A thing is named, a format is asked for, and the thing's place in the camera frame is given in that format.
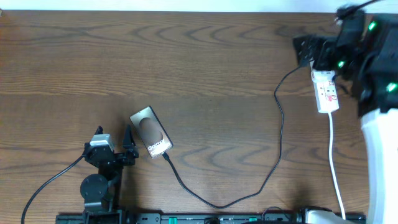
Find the white power strip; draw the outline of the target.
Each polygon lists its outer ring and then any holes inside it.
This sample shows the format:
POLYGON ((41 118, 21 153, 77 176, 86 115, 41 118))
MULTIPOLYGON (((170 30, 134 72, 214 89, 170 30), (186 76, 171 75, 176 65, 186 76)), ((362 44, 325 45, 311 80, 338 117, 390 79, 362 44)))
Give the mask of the white power strip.
POLYGON ((334 81, 313 83, 319 113, 332 113, 340 108, 334 81))

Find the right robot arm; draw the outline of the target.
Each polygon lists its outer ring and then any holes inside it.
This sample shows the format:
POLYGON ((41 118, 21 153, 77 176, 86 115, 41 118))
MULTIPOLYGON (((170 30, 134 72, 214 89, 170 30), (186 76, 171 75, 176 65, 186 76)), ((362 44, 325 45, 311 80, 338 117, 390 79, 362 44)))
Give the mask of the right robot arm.
POLYGON ((298 64, 311 68, 317 107, 339 108, 335 78, 352 83, 368 155, 368 223, 397 222, 397 18, 342 9, 336 37, 293 39, 298 64))

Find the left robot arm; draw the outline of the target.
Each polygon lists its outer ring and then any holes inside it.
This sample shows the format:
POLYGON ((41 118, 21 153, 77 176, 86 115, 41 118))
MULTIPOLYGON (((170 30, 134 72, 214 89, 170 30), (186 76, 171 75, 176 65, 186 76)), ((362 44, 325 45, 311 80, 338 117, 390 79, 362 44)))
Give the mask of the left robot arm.
POLYGON ((134 216, 119 206, 123 169, 133 166, 139 157, 130 125, 126 126, 122 147, 125 151, 116 153, 111 136, 105 134, 101 126, 84 145, 84 160, 98 169, 96 174, 87 176, 80 185, 85 207, 84 224, 134 222, 134 216))

